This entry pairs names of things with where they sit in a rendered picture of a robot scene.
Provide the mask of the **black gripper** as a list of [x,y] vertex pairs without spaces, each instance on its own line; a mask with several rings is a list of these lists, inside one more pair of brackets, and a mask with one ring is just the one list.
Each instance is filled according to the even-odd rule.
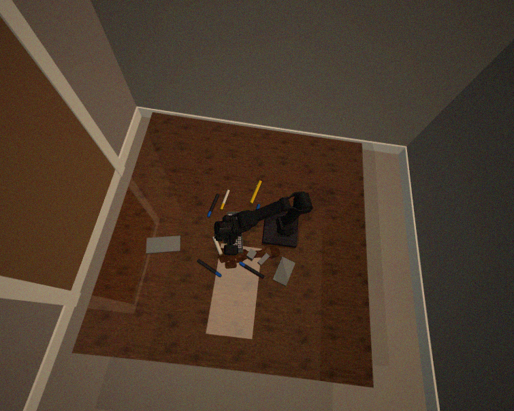
[[[223,221],[228,221],[230,220],[230,216],[228,215],[225,215],[223,217]],[[238,239],[238,236],[241,236],[242,234],[240,235],[234,235],[233,233],[229,234],[229,237],[228,237],[228,240],[223,240],[223,243],[224,244],[227,244],[224,246],[224,254],[225,255],[237,255],[238,254],[238,246],[237,245],[233,245],[236,243],[236,240]]]

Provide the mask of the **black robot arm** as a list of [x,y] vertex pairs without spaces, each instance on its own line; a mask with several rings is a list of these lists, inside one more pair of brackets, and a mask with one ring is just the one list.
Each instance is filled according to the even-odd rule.
[[[289,199],[294,197],[291,207]],[[254,211],[241,211],[230,216],[228,221],[216,221],[214,224],[214,238],[222,242],[228,240],[229,234],[240,235],[248,231],[265,218],[281,212],[287,212],[285,216],[276,219],[277,233],[279,237],[290,237],[294,234],[292,223],[301,215],[309,213],[313,209],[308,193],[304,191],[294,192],[289,197],[282,197],[279,201]],[[236,217],[238,218],[236,220]]]

